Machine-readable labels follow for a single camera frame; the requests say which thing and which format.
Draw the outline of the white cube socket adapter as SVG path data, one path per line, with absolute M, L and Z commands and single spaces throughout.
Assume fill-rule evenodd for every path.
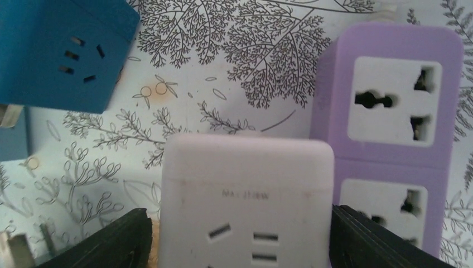
M 323 141 L 181 133 L 165 146 L 159 267 L 329 267 Z

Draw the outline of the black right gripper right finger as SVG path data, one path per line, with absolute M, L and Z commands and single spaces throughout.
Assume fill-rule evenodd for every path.
M 450 268 L 348 205 L 333 205 L 329 244 L 337 268 Z

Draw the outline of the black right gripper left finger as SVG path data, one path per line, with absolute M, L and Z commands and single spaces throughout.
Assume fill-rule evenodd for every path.
M 151 243 L 152 220 L 135 208 L 38 267 L 146 267 Z

